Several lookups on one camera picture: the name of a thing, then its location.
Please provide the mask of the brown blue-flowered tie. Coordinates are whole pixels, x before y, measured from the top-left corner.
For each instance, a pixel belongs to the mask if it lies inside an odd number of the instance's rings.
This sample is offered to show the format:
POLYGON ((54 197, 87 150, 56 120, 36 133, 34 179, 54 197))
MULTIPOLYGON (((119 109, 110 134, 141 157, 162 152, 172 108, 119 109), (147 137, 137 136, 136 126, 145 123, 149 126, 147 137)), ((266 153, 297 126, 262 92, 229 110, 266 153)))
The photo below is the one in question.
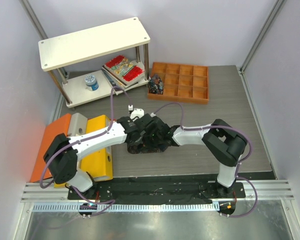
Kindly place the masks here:
POLYGON ((159 145, 146 145, 146 144, 128 144, 127 151, 130 154, 152 154, 152 153, 163 153, 169 145, 159 144, 159 145))

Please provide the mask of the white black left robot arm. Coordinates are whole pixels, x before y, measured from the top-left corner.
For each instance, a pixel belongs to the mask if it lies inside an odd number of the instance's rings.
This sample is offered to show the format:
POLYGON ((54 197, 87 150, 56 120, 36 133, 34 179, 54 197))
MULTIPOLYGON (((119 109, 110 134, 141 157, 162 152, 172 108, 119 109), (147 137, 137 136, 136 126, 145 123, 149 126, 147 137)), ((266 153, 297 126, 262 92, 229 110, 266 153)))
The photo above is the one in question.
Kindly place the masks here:
POLYGON ((67 137, 64 133, 56 135, 43 156, 45 167, 41 175, 50 171, 56 184, 67 183, 83 198, 92 199, 97 192, 94 180, 78 167, 78 162, 107 147, 137 143, 145 134, 141 126, 144 116, 152 117, 136 108, 130 116, 111 121, 108 127, 100 130, 74 137, 67 137))

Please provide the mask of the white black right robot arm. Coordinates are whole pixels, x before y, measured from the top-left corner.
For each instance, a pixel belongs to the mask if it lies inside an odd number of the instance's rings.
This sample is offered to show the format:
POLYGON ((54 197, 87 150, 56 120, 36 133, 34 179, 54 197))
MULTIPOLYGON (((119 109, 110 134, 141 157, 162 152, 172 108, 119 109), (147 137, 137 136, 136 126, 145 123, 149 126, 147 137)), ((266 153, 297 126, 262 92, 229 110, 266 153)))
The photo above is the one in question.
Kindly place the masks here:
POLYGON ((239 164, 246 158, 242 157, 246 147, 250 156, 252 145, 250 139, 241 131, 234 129, 221 119, 213 123, 196 127, 181 125, 168 126, 160 123, 150 132, 149 141, 155 147, 200 145, 205 146, 219 162, 219 172, 214 190, 223 198, 234 191, 238 176, 239 164))

